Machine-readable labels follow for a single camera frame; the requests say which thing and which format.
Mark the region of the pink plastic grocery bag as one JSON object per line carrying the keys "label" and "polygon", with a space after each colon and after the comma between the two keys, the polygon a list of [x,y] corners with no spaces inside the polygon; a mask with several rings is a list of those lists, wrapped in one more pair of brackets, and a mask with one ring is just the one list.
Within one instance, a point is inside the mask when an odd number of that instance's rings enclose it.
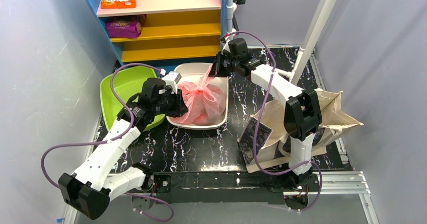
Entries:
{"label": "pink plastic grocery bag", "polygon": [[198,83],[182,81],[178,88],[182,90],[183,99],[188,112],[181,117],[173,118],[173,122],[181,124],[211,125],[217,121],[225,110],[223,91],[210,84],[217,77],[210,77],[209,66]]}

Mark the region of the beige canvas tote bag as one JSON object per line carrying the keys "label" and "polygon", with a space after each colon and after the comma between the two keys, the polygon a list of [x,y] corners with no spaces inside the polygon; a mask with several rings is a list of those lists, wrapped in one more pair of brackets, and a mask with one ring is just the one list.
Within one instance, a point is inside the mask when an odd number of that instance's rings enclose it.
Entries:
{"label": "beige canvas tote bag", "polygon": [[[341,92],[333,93],[317,89],[316,93],[320,103],[322,123],[313,138],[312,156],[325,154],[327,145],[362,125],[341,110]],[[284,112],[284,106],[278,100],[272,100],[266,103],[263,111],[250,116],[238,138],[247,172],[259,171],[259,166],[253,160],[253,137],[258,119],[261,122],[257,134],[256,152],[260,167],[267,169],[291,160],[291,138],[283,125]]]}

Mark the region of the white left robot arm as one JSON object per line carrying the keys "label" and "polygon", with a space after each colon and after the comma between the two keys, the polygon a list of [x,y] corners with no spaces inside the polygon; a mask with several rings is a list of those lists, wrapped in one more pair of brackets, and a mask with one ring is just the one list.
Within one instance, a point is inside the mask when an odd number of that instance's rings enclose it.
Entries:
{"label": "white left robot arm", "polygon": [[162,79],[148,78],[142,90],[128,98],[103,143],[71,175],[64,173],[59,178],[59,188],[67,204],[95,220],[118,196],[132,189],[153,190],[153,171],[145,164],[134,164],[114,176],[109,173],[156,116],[180,117],[187,113],[178,88],[180,78],[176,72]]}

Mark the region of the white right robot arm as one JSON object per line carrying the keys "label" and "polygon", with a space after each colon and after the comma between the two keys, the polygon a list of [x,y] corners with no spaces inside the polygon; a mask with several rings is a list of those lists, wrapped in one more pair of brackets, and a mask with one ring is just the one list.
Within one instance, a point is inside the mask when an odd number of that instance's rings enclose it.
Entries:
{"label": "white right robot arm", "polygon": [[262,87],[284,107],[283,126],[291,141],[289,168],[274,172],[285,175],[294,185],[306,182],[313,173],[311,153],[315,133],[322,123],[318,95],[314,90],[305,91],[276,72],[276,63],[269,65],[252,55],[243,38],[221,38],[224,44],[209,72],[211,77],[229,77],[236,73]]}

